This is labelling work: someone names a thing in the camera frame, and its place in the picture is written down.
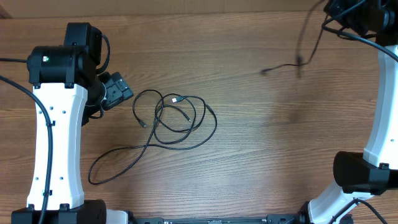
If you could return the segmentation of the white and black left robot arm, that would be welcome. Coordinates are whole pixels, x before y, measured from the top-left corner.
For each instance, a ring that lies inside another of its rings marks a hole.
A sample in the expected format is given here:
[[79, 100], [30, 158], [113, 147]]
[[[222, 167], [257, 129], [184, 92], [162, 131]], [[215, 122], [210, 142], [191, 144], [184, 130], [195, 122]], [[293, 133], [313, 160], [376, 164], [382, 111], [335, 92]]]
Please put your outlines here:
[[67, 25], [59, 46], [38, 46], [27, 59], [36, 104], [35, 166], [26, 206], [13, 223], [132, 223], [129, 211], [87, 200], [81, 183], [81, 129], [132, 97], [120, 73], [108, 73], [108, 38], [87, 22]]

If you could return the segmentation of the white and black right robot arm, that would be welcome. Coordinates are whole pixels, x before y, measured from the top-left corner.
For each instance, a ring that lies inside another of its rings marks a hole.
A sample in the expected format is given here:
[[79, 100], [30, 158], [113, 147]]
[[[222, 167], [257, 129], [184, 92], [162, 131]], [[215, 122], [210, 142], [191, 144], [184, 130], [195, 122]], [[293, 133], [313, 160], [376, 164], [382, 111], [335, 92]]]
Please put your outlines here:
[[298, 223], [351, 223], [358, 204], [397, 189], [397, 1], [327, 1], [322, 30], [378, 51], [379, 87], [363, 152], [338, 152], [333, 182], [306, 202]]

